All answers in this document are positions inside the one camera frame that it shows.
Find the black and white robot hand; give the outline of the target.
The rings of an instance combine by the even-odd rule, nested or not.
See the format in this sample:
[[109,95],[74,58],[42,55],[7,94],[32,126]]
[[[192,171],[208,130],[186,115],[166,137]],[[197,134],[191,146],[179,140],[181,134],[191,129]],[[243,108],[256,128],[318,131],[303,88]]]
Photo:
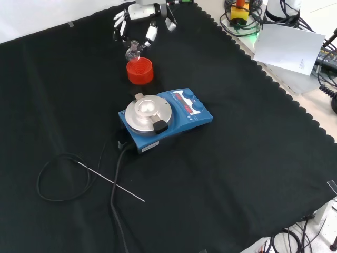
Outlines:
[[166,27],[170,32],[176,29],[177,21],[170,9],[170,5],[175,3],[176,1],[135,1],[114,16],[113,39],[126,42],[128,39],[127,28],[131,22],[149,20],[150,24],[145,41],[138,46],[138,50],[142,51],[150,47],[157,36],[156,17],[165,18]]

